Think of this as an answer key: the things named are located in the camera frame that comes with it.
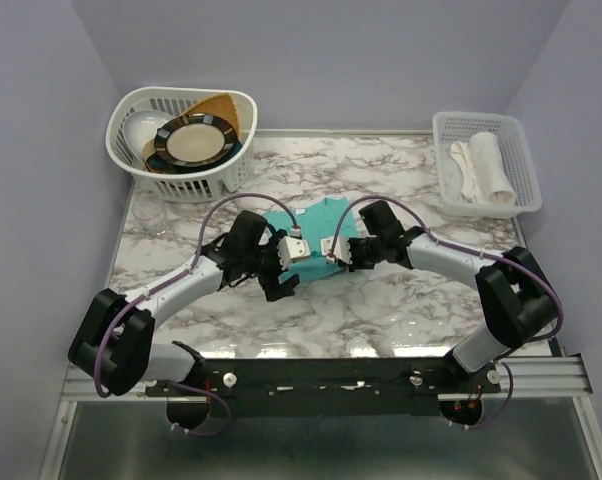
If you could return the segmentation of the teal t shirt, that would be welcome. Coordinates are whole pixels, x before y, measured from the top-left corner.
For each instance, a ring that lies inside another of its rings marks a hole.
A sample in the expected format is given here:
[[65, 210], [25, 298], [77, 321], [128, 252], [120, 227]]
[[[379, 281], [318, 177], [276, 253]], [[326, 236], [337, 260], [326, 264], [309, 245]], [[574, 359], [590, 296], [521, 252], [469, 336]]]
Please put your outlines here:
[[[348, 205], [349, 201], [345, 197], [324, 197], [312, 205], [292, 209], [301, 227], [303, 238], [309, 242], [311, 258], [290, 266], [288, 271], [280, 275], [280, 282], [297, 274], [300, 284], [307, 284], [342, 270], [338, 265], [326, 262], [321, 254], [320, 242], [323, 238], [333, 236], [337, 223]], [[289, 230], [292, 225], [289, 216], [283, 211], [270, 211], [263, 216], [276, 230]], [[352, 211], [345, 217], [340, 235], [346, 238], [359, 236]]]

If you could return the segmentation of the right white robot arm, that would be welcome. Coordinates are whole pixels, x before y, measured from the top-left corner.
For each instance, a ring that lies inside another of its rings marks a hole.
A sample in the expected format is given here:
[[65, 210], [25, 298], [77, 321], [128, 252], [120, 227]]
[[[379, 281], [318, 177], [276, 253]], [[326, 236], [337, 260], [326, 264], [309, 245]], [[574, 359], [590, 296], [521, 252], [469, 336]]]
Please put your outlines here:
[[366, 200], [359, 216], [368, 235], [341, 240], [346, 255], [337, 258], [339, 264], [350, 271], [396, 264], [444, 276], [479, 295], [484, 325], [446, 354], [440, 371], [448, 389], [466, 390], [487, 364], [551, 338], [562, 326], [562, 303], [529, 250], [478, 250], [444, 240], [400, 202], [382, 196], [359, 201]]

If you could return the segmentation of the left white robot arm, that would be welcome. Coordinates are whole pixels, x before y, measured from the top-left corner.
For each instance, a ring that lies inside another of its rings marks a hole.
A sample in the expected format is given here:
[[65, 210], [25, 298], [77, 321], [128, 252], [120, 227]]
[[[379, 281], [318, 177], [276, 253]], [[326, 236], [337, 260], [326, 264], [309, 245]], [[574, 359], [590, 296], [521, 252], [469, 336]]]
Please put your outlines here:
[[100, 291], [68, 351], [102, 396], [123, 395], [141, 381], [168, 381], [182, 395], [203, 380], [204, 357], [182, 342], [154, 342], [155, 330], [196, 300], [255, 278], [267, 301], [293, 295], [300, 280], [282, 280], [311, 256], [299, 227], [275, 229], [263, 216], [241, 212], [230, 230], [203, 245], [184, 265], [125, 294]]

